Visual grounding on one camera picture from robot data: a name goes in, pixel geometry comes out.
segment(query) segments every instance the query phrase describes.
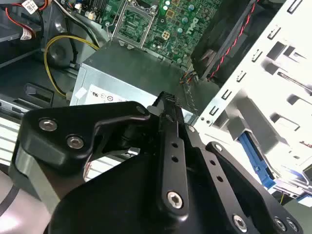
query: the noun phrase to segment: power supply label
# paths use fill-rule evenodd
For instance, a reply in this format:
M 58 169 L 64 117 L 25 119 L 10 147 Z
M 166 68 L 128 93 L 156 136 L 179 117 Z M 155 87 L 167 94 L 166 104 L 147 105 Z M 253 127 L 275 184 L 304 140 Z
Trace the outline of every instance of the power supply label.
M 85 104 L 100 104 L 128 101 L 127 99 L 108 92 L 105 89 L 101 89 L 93 84 L 90 85 Z

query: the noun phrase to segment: white sticker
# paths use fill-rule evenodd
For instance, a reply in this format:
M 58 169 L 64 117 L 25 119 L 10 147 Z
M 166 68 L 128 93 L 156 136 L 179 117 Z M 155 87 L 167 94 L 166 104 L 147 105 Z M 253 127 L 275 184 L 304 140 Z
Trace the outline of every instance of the white sticker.
M 75 97 L 78 99 L 82 98 L 87 93 L 87 90 L 83 87 L 81 87 L 75 94 Z
M 31 39 L 31 32 L 28 29 L 23 28 L 23 34 L 21 35 L 20 40 L 30 40 L 30 39 Z
M 99 103 L 111 103 L 127 101 L 123 97 L 116 94 L 112 94 L 104 89 L 101 89 L 95 85 L 90 85 L 85 104 L 99 104 Z
M 34 3 L 33 0 L 26 0 L 22 3 L 23 7 L 28 11 L 29 14 L 34 13 L 37 11 L 38 6 Z

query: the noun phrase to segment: blue tab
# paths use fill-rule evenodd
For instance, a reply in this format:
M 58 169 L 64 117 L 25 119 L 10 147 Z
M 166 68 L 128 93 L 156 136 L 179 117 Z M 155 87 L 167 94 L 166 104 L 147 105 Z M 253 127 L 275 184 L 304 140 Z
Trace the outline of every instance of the blue tab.
M 238 140 L 242 144 L 249 161 L 251 165 L 253 166 L 253 170 L 256 172 L 256 174 L 259 176 L 260 181 L 263 186 L 265 186 L 267 189 L 273 187 L 276 183 L 274 180 L 272 180 L 267 173 L 266 169 L 268 165 L 266 162 L 259 158 L 256 150 L 254 149 L 253 145 L 250 143 L 246 133 L 243 133 Z

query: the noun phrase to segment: blue drive latch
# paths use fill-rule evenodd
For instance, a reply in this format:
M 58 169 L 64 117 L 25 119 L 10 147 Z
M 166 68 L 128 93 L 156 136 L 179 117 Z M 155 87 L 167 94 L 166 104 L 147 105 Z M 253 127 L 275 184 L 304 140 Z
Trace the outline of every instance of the blue drive latch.
M 270 178 L 268 170 L 268 165 L 264 161 L 263 157 L 261 156 L 261 153 L 255 146 L 255 143 L 252 141 L 252 137 L 250 136 L 249 132 L 244 132 L 238 140 L 242 144 L 246 155 L 249 158 L 249 161 L 251 165 L 253 166 L 253 170 L 256 172 L 256 174 L 259 176 L 260 181 L 264 187 L 267 189 L 270 189 L 273 187 L 276 183 L 273 179 Z

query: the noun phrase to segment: black mechanical arm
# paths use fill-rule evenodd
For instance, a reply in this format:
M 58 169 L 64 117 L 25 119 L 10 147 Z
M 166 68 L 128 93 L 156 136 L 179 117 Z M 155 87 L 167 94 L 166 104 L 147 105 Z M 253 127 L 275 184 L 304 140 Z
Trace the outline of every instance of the black mechanical arm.
M 302 228 L 217 142 L 203 145 L 162 93 L 136 102 L 25 114 L 9 170 L 53 214 L 51 234 L 302 234 Z M 88 161 L 140 153 L 84 182 Z

